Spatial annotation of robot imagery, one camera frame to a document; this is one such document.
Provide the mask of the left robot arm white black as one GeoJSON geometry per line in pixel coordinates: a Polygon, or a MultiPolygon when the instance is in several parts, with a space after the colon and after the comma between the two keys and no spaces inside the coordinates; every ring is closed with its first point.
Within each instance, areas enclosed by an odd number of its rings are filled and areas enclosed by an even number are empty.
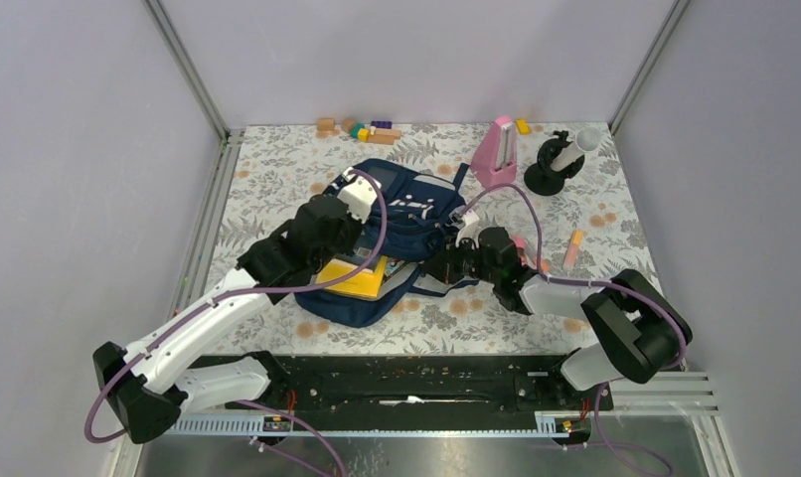
{"type": "Polygon", "coordinates": [[[135,444],[164,434],[184,414],[205,406],[254,399],[274,408],[287,395],[286,380],[258,359],[193,370],[213,344],[248,316],[290,293],[316,290],[311,279],[331,258],[349,251],[380,194],[359,198],[316,195],[293,219],[252,244],[215,287],[166,324],[126,346],[106,342],[92,354],[99,395],[88,412],[85,437],[104,443],[112,436],[92,430],[100,405],[108,403],[135,444]]]}

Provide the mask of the dark blue paperback book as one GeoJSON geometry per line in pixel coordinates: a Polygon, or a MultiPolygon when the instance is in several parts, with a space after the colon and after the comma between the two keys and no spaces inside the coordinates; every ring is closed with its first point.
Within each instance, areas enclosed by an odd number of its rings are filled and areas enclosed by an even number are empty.
{"type": "Polygon", "coordinates": [[[403,285],[417,271],[418,267],[418,262],[408,261],[408,265],[397,272],[392,278],[383,280],[382,288],[391,290],[403,285]]]}

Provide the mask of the navy blue student backpack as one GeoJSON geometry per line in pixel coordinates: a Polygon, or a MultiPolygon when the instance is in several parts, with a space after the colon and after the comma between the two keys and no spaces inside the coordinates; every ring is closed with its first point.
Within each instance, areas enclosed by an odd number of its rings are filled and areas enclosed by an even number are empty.
{"type": "MultiPolygon", "coordinates": [[[[403,165],[377,158],[353,166],[378,180],[388,212],[387,231],[381,254],[388,258],[416,261],[434,257],[455,230],[448,226],[450,214],[466,206],[460,194],[469,166],[461,164],[451,179],[417,172],[403,165]]],[[[417,271],[401,286],[381,291],[376,299],[359,299],[318,290],[295,295],[304,310],[331,322],[353,327],[368,327],[391,311],[407,294],[443,296],[439,289],[426,289],[415,283],[422,277],[417,271]]]]}

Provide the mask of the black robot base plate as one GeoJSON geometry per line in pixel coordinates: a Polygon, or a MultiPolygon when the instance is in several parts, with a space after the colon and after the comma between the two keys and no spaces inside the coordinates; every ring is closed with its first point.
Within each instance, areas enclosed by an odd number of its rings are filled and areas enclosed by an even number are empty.
{"type": "Polygon", "coordinates": [[[609,391],[571,391],[553,376],[559,355],[271,356],[271,383],[257,402],[304,414],[530,411],[578,418],[609,391]]]}

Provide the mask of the plain yellow book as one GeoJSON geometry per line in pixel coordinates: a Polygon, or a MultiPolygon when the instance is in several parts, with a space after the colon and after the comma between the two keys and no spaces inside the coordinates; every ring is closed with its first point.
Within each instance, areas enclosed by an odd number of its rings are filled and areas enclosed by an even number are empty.
{"type": "MultiPolygon", "coordinates": [[[[354,298],[376,299],[385,278],[387,263],[388,259],[385,256],[379,256],[368,267],[345,281],[340,281],[325,288],[325,291],[354,298]]],[[[324,283],[336,280],[347,275],[356,267],[357,264],[355,263],[334,258],[318,272],[315,276],[315,282],[324,283]]]]}

